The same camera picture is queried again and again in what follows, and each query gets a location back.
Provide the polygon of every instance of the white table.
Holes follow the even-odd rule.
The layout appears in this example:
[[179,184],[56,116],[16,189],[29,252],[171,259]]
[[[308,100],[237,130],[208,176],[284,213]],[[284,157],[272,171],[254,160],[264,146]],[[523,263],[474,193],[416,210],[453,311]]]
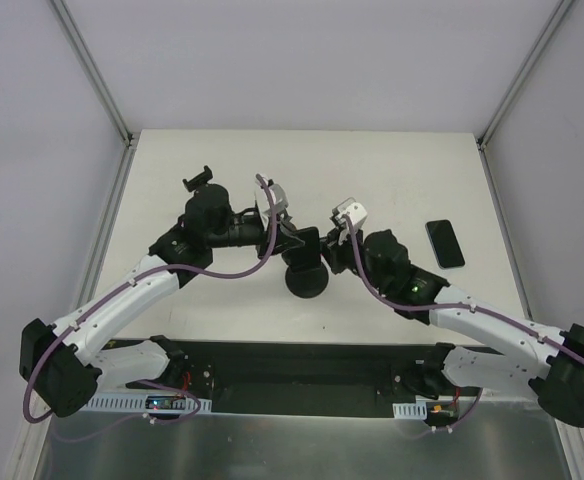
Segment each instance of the white table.
[[[254,175],[286,190],[297,227],[324,235],[334,206],[353,196],[369,213],[366,233],[391,228],[413,263],[442,275],[512,315],[523,315],[474,138],[469,134],[145,130],[125,187],[98,291],[117,281],[183,212],[181,180],[203,165],[238,211],[253,204]],[[425,223],[449,219],[466,266],[438,268]],[[257,261],[253,248],[214,252],[210,270],[236,272]],[[288,292],[285,264],[272,259],[243,280],[199,276],[119,334],[172,339],[476,344],[405,320],[344,272],[312,300]]]

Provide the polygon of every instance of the white wall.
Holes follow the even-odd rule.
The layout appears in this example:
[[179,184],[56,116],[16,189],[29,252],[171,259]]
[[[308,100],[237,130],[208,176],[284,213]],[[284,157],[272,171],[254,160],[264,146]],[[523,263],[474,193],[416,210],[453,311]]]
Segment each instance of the white wall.
[[533,313],[584,325],[584,1],[488,154]]
[[0,478],[21,329],[74,298],[122,145],[46,2],[0,1]]
[[134,131],[482,133],[557,0],[68,0]]

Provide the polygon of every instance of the smartphone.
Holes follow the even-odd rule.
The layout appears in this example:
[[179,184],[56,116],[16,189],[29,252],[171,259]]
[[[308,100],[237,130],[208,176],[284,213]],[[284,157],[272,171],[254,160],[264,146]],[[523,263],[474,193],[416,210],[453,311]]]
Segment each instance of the smartphone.
[[465,265],[461,246],[449,220],[435,220],[425,224],[436,260],[441,268],[456,268]]

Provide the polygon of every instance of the wire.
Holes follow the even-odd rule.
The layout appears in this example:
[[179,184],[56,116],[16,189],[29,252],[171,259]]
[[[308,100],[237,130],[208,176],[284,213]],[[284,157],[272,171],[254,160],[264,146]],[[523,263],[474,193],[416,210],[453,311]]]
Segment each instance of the wire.
[[[272,198],[272,192],[270,192],[270,187],[268,186],[268,183],[259,174],[256,175],[256,179],[259,182],[259,184],[261,185],[261,188],[263,188],[263,191],[265,192],[265,196],[268,200],[268,205],[270,207],[270,211],[274,212],[275,211],[274,199]],[[208,270],[194,267],[192,265],[179,265],[179,264],[163,265],[160,267],[151,268],[151,269],[137,275],[136,277],[134,277],[134,282],[139,282],[150,275],[154,275],[155,273],[159,273],[159,272],[164,272],[166,270],[185,270],[188,272],[196,273],[198,275],[204,275],[204,276],[212,277],[212,278],[221,278],[221,279],[225,279],[225,280],[237,280],[239,278],[245,278],[249,275],[252,275],[253,273],[258,271],[259,269],[261,269],[261,267],[263,267],[263,265],[265,265],[266,262],[272,256],[272,252],[274,252],[274,247],[276,245],[276,230],[277,230],[276,223],[277,223],[276,217],[273,217],[270,219],[270,239],[268,242],[268,248],[266,249],[265,254],[263,255],[263,258],[261,258],[261,260],[256,265],[254,265],[252,268],[249,268],[244,272],[218,273],[218,272],[210,272]],[[131,282],[125,282],[122,285],[119,285],[118,287],[116,287],[114,290],[112,290],[107,295],[103,296],[103,298],[101,298],[100,300],[95,302],[94,305],[92,305],[83,314],[81,314],[81,316],[76,320],[76,326],[77,327],[80,326],[82,323],[84,323],[90,317],[90,315],[94,314],[97,310],[99,310],[101,307],[103,307],[105,304],[107,304],[110,300],[112,300],[114,297],[119,295],[121,292],[123,292],[127,288],[130,288],[131,286],[132,286]],[[41,423],[41,422],[45,421],[46,419],[48,419],[53,413],[52,410],[48,410],[40,417],[34,417],[32,415],[32,413],[30,412],[30,402],[32,401],[32,392],[34,391],[34,384],[36,383],[36,380],[39,377],[39,374],[41,373],[43,366],[46,364],[46,362],[48,361],[50,356],[52,356],[52,353],[56,350],[56,348],[59,345],[61,345],[61,343],[63,343],[63,341],[73,331],[74,330],[73,330],[72,326],[69,326],[68,328],[66,328],[63,331],[63,333],[61,333],[61,335],[59,335],[50,344],[50,346],[45,350],[45,352],[43,352],[43,355],[41,355],[41,357],[39,358],[39,361],[36,363],[34,369],[32,370],[32,373],[30,374],[30,379],[28,380],[28,385],[25,388],[25,394],[23,395],[23,416],[25,417],[25,419],[29,423]]]
[[457,406],[459,402],[459,397],[461,396],[461,387],[456,387],[456,391],[454,392],[454,398],[452,399],[452,403],[450,405]]
[[410,440],[418,440],[420,438],[427,437],[428,435],[434,434],[434,433],[441,433],[441,432],[452,433],[454,430],[456,430],[458,427],[460,427],[463,423],[465,423],[468,418],[470,418],[472,416],[472,414],[476,411],[476,407],[479,405],[479,401],[481,400],[482,396],[483,396],[483,389],[480,389],[479,393],[477,393],[476,397],[474,397],[474,401],[472,402],[472,405],[470,405],[470,407],[465,412],[463,412],[461,414],[461,416],[459,417],[459,419],[456,422],[454,422],[452,425],[448,425],[447,427],[429,428],[429,429],[424,430],[423,432],[421,432],[417,435],[413,435],[413,436],[408,436],[408,435],[403,435],[403,436],[410,439]]
[[[344,218],[345,218],[345,222],[347,223],[348,230],[350,232],[350,237],[353,239],[356,238],[356,230],[354,229],[354,226],[352,225],[352,220],[350,220],[349,215],[344,215]],[[425,311],[430,311],[430,310],[445,310],[445,309],[455,309],[456,308],[456,309],[461,309],[461,310],[470,310],[472,312],[483,313],[483,314],[488,315],[492,318],[496,318],[497,320],[501,320],[502,322],[505,322],[508,325],[510,325],[518,330],[521,330],[524,333],[527,333],[528,335],[534,337],[536,340],[538,340],[542,343],[546,343],[546,344],[550,345],[551,347],[556,348],[559,352],[564,353],[568,357],[572,358],[573,360],[575,360],[576,362],[578,362],[584,366],[584,358],[581,355],[578,355],[577,353],[573,352],[569,348],[565,347],[564,345],[561,345],[560,343],[552,340],[551,338],[549,338],[547,336],[542,337],[539,332],[528,327],[527,325],[523,325],[523,324],[517,322],[516,320],[511,319],[510,317],[507,317],[499,312],[495,312],[494,310],[490,310],[490,309],[485,308],[485,307],[481,307],[478,305],[477,306],[468,305],[467,303],[461,303],[461,302],[459,302],[459,303],[438,303],[438,304],[432,304],[432,305],[419,305],[419,306],[401,305],[398,303],[391,302],[387,298],[383,297],[379,292],[377,292],[376,289],[370,283],[370,280],[368,280],[368,278],[365,274],[365,270],[363,269],[363,262],[361,261],[361,252],[359,252],[357,244],[354,241],[352,242],[352,249],[354,250],[354,261],[356,263],[356,268],[357,268],[359,277],[363,281],[363,284],[367,287],[369,292],[377,300],[379,300],[381,303],[387,305],[388,307],[393,308],[394,310],[402,311],[402,312],[425,312]]]
[[[195,397],[194,395],[192,395],[191,393],[187,392],[185,389],[179,390],[177,388],[166,387],[165,385],[159,385],[158,383],[151,382],[150,380],[140,380],[138,383],[142,383],[144,385],[147,385],[147,386],[150,386],[150,387],[153,387],[153,388],[158,388],[158,389],[163,390],[163,391],[170,391],[170,392],[179,393],[182,398],[183,397],[188,397],[191,400],[194,400],[194,403],[196,405],[196,408],[193,411],[188,412],[185,415],[181,415],[177,419],[174,419],[174,420],[161,420],[160,418],[153,417],[154,418],[154,422],[153,423],[156,423],[158,425],[171,425],[171,424],[174,424],[174,423],[181,423],[181,422],[183,422],[183,421],[185,421],[185,420],[193,417],[194,415],[196,415],[201,410],[201,401],[197,397]],[[133,418],[143,418],[143,419],[145,419],[145,418],[147,418],[147,414],[141,414],[141,415],[139,415],[139,414],[133,413],[131,415],[126,415],[125,417],[122,417],[122,418],[118,419],[117,421],[112,422],[110,425],[108,425],[107,427],[102,428],[101,430],[98,430],[98,431],[93,432],[93,433],[91,433],[89,435],[85,435],[84,437],[79,437],[79,438],[65,438],[65,437],[62,437],[57,432],[54,423],[51,423],[50,424],[50,431],[52,432],[52,436],[54,437],[55,440],[57,440],[57,441],[59,441],[61,443],[76,444],[76,443],[85,442],[87,440],[91,440],[92,438],[98,437],[99,435],[101,435],[101,434],[103,434],[103,433],[105,433],[105,432],[107,432],[109,430],[112,430],[114,427],[117,427],[117,426],[121,425],[122,423],[127,422],[128,420],[132,420]],[[54,462],[53,462],[52,455],[53,455],[53,450],[52,450],[52,445],[50,444],[50,445],[48,445],[48,463],[46,465],[46,467],[47,467],[46,468],[47,473],[45,475],[45,479],[46,480],[50,480],[52,478],[52,473],[54,471]]]
[[190,387],[190,380],[192,379],[192,375],[190,375],[190,372],[185,372],[185,375],[183,375],[183,389],[182,390],[187,390]]

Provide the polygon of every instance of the purple cable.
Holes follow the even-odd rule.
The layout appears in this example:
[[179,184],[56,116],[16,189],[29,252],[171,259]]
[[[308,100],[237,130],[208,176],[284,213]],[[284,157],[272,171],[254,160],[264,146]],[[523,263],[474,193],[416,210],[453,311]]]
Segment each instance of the purple cable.
[[[192,395],[190,392],[186,391],[186,390],[179,390],[178,388],[171,388],[171,387],[166,387],[165,385],[160,385],[158,383],[154,383],[151,382],[149,380],[140,380],[138,383],[142,383],[143,385],[148,385],[150,387],[162,390],[162,391],[166,391],[166,392],[175,392],[175,393],[179,393],[183,396],[188,397],[191,400],[194,400],[194,403],[196,404],[196,409],[194,409],[193,411],[185,414],[185,415],[181,415],[179,418],[175,419],[175,420],[161,420],[159,418],[155,418],[154,423],[156,423],[157,425],[171,425],[173,423],[179,423],[179,422],[183,422],[185,420],[187,420],[188,418],[192,417],[193,415],[196,415],[197,413],[199,413],[199,410],[201,410],[201,402],[200,400],[195,397],[194,395]],[[58,432],[56,431],[56,429],[54,427],[52,427],[52,435],[54,436],[54,438],[56,440],[58,440],[59,442],[63,442],[63,443],[81,443],[81,442],[85,442],[87,440],[90,440],[94,437],[98,437],[99,435],[108,432],[110,430],[112,430],[114,427],[117,427],[119,425],[121,425],[122,423],[127,422],[128,420],[132,420],[133,418],[144,418],[143,415],[139,415],[138,413],[132,413],[130,415],[126,415],[125,417],[121,417],[119,418],[117,421],[112,422],[110,425],[108,425],[107,427],[102,428],[101,430],[98,430],[96,432],[92,432],[89,435],[85,435],[84,437],[79,437],[79,438],[64,438],[61,437]]]
[[[261,188],[263,188],[263,191],[265,192],[265,196],[268,200],[268,205],[270,207],[270,212],[274,212],[274,199],[272,198],[272,192],[270,192],[270,188],[268,186],[268,183],[259,174],[256,175],[256,179],[259,182],[259,184],[261,185]],[[151,268],[150,270],[147,270],[147,271],[137,275],[136,277],[134,277],[134,281],[139,282],[150,275],[153,275],[153,274],[159,273],[159,272],[163,272],[166,270],[186,270],[188,272],[192,272],[192,273],[196,273],[198,275],[204,275],[204,276],[212,277],[212,278],[221,278],[221,279],[225,279],[225,280],[237,280],[239,278],[245,278],[249,275],[252,275],[257,270],[259,270],[261,267],[263,267],[263,265],[265,265],[266,262],[272,256],[272,252],[274,252],[275,246],[276,246],[276,217],[274,217],[270,220],[270,239],[269,239],[269,243],[268,243],[268,248],[265,251],[263,258],[261,258],[261,260],[259,260],[259,262],[256,265],[254,265],[252,268],[249,268],[248,270],[245,270],[244,272],[218,273],[218,272],[210,272],[208,270],[194,267],[192,265],[163,265],[161,267]],[[94,305],[92,305],[85,312],[83,312],[83,314],[76,320],[77,327],[80,326],[82,323],[84,323],[88,319],[88,317],[90,317],[90,315],[94,314],[94,312],[96,312],[101,307],[103,307],[103,305],[107,304],[110,300],[112,300],[114,297],[119,295],[124,290],[130,288],[131,286],[132,285],[129,282],[125,282],[122,285],[119,285],[118,287],[116,287],[114,290],[112,290],[107,295],[105,295],[98,302],[95,302]],[[43,355],[41,355],[41,358],[39,359],[39,361],[35,365],[34,369],[32,370],[32,373],[30,374],[30,380],[28,380],[28,385],[25,388],[25,395],[23,396],[23,416],[30,423],[41,423],[42,421],[49,418],[53,413],[52,410],[49,410],[46,413],[44,413],[43,415],[41,415],[40,417],[32,416],[32,414],[30,413],[30,401],[32,399],[32,392],[34,391],[34,383],[36,382],[36,379],[38,378],[39,374],[41,373],[43,366],[48,361],[48,359],[50,358],[52,353],[56,350],[56,348],[59,345],[61,345],[63,340],[65,340],[68,337],[68,335],[70,335],[70,333],[72,333],[71,326],[66,328],[63,331],[63,333],[61,333],[61,335],[59,335],[57,337],[57,339],[52,342],[52,344],[47,348],[47,350],[45,352],[43,352]]]
[[[347,223],[348,230],[350,232],[350,238],[356,238],[356,230],[354,229],[354,226],[352,225],[352,221],[350,220],[350,217],[348,215],[345,215],[344,218],[345,218],[345,221]],[[448,309],[448,308],[458,308],[458,309],[470,310],[470,311],[474,309],[474,311],[476,311],[476,312],[483,313],[485,315],[489,315],[490,317],[496,318],[497,320],[501,320],[502,322],[505,322],[508,325],[510,325],[518,330],[521,330],[524,333],[527,333],[528,335],[534,337],[536,340],[538,340],[540,342],[547,343],[551,347],[556,348],[559,352],[564,353],[565,355],[569,356],[570,358],[572,358],[573,360],[575,360],[576,362],[578,362],[584,366],[584,358],[581,355],[574,353],[572,350],[570,350],[566,346],[561,345],[560,343],[554,341],[553,339],[551,339],[549,337],[541,337],[541,334],[539,332],[537,332],[536,330],[528,327],[527,325],[523,325],[522,323],[519,323],[516,320],[513,320],[513,319],[511,319],[511,318],[509,318],[509,317],[507,317],[499,312],[495,312],[494,310],[490,310],[489,308],[480,307],[480,306],[476,306],[473,308],[472,305],[468,305],[466,303],[461,303],[461,302],[459,302],[459,303],[439,303],[439,304],[419,305],[419,306],[400,305],[398,303],[391,302],[387,298],[383,297],[379,292],[377,292],[376,289],[372,286],[372,284],[368,280],[368,278],[365,274],[365,270],[363,268],[363,262],[361,260],[361,253],[359,252],[359,249],[357,248],[357,245],[355,242],[352,242],[352,249],[354,250],[354,261],[356,263],[356,269],[358,271],[359,277],[361,277],[363,284],[366,286],[366,288],[369,290],[369,292],[377,300],[379,300],[381,303],[383,303],[384,305],[387,305],[390,308],[393,308],[393,309],[399,310],[399,311],[403,311],[403,312],[423,312],[423,311],[429,311],[429,310],[442,310],[442,309]]]

